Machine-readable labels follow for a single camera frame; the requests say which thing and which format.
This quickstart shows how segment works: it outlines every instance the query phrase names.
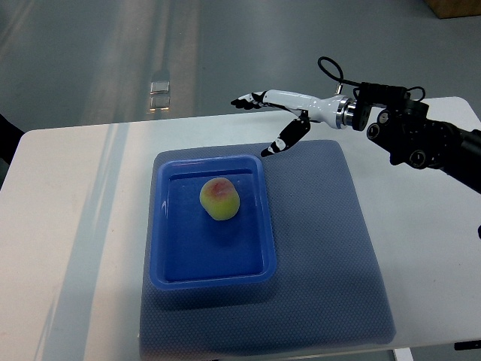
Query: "gray textured mat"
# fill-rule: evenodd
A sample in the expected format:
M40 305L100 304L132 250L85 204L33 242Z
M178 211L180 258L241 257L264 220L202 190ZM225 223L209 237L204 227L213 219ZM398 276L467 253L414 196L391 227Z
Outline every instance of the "gray textured mat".
M259 156L266 144L160 153L153 166L141 304L143 359L216 359L387 344L395 334L377 259L342 150L302 141L261 159L277 271L263 284L162 292L149 280L156 170L174 159Z

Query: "peach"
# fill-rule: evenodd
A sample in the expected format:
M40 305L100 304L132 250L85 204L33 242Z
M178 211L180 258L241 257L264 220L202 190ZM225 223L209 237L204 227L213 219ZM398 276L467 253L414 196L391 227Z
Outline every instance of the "peach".
M215 220L229 220L239 210L241 200L234 184L223 177L209 180L199 196L202 207Z

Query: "white table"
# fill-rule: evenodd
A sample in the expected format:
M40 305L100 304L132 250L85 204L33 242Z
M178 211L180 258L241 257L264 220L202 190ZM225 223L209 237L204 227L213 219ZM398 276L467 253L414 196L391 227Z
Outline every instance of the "white table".
M430 119L481 127L463 99L427 103ZM292 118L246 112L28 132L0 192L0 359L138 359L156 155L271 142ZM351 129L313 125L306 139L338 141L349 164L397 329L379 348L480 339L481 196L441 171L391 166Z

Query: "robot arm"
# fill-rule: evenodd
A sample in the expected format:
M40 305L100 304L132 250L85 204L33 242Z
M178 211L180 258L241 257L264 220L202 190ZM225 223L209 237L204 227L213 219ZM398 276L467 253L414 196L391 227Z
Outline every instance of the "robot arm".
M328 60L339 71L340 77L328 73L322 66ZM405 162L413 168L436 168L481 193L481 131L467 132L451 123L426 118L429 106L422 103L424 89L404 88L375 83L355 83L343 79L339 65L332 59L321 57L319 67L336 80L337 95L318 99L279 90L251 93L235 99L236 108L259 109L275 107L290 111L294 119L277 137L262 156L288 150L310 130L310 122L325 122L331 128L344 129L351 126L363 131L373 106L384 108L377 122L367 130L369 140L390 153L393 165ZM339 94L341 84L356 86L355 100ZM421 89L419 100L410 99L410 91Z

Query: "gray floor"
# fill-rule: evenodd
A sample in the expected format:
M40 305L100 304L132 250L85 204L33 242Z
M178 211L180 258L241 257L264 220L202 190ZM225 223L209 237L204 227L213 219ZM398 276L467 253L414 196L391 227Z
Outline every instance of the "gray floor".
M232 99L264 89L326 98L335 84L316 64L326 55L346 78L460 96L481 117L480 27L481 17L439 20L422 0L2 0L0 113L29 131L236 113ZM171 82L168 111L150 111L152 80ZM481 359L452 345L413 355Z

